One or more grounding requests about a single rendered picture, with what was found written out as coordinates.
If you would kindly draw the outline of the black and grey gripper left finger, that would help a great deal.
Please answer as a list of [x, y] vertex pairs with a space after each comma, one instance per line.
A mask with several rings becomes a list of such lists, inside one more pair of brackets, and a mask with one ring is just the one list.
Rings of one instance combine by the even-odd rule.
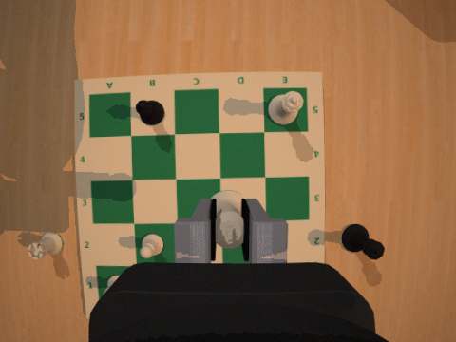
[[191, 218], [178, 218], [175, 263], [211, 263], [216, 260], [217, 200], [200, 199]]

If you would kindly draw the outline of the white pawn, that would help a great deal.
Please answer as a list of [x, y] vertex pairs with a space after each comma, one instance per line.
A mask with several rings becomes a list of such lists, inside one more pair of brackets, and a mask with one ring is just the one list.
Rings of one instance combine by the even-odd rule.
[[[108, 282], [107, 282], [107, 288], [105, 289], [104, 293], [109, 289], [109, 287], [115, 282], [115, 280], [119, 277], [120, 275], [114, 275], [112, 276]], [[108, 287], [109, 286], [109, 287]]]
[[162, 251], [162, 248], [162, 238], [156, 234], [149, 234], [142, 240], [140, 254], [143, 258], [150, 258], [159, 254]]

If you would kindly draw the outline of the green and cream chessboard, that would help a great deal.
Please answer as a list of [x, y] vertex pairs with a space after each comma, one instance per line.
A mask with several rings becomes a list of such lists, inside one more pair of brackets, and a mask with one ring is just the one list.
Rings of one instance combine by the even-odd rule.
[[[269, 116], [288, 92], [288, 124]], [[141, 120], [157, 101], [164, 117]], [[234, 190], [288, 225], [287, 263], [325, 261], [322, 72], [220, 72], [74, 80], [75, 167], [86, 318], [133, 264], [175, 263], [174, 223]], [[161, 252], [140, 254], [156, 234]]]

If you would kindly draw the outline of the black chess piece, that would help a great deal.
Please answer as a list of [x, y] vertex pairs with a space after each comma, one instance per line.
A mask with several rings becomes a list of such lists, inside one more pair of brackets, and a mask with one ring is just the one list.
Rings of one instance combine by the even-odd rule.
[[348, 226], [342, 234], [343, 246], [351, 252], [363, 251], [370, 259], [377, 260], [384, 254], [384, 246], [381, 242], [368, 239], [368, 230], [360, 224]]
[[164, 108], [157, 101], [141, 100], [136, 104], [136, 111], [141, 120], [148, 125], [159, 124], [164, 117]]

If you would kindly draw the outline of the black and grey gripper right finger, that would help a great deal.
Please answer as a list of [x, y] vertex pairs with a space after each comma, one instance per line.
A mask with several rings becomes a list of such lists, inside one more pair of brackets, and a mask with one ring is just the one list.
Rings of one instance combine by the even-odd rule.
[[288, 223], [285, 219], [270, 218], [257, 199], [241, 199], [241, 216], [244, 261], [287, 263]]

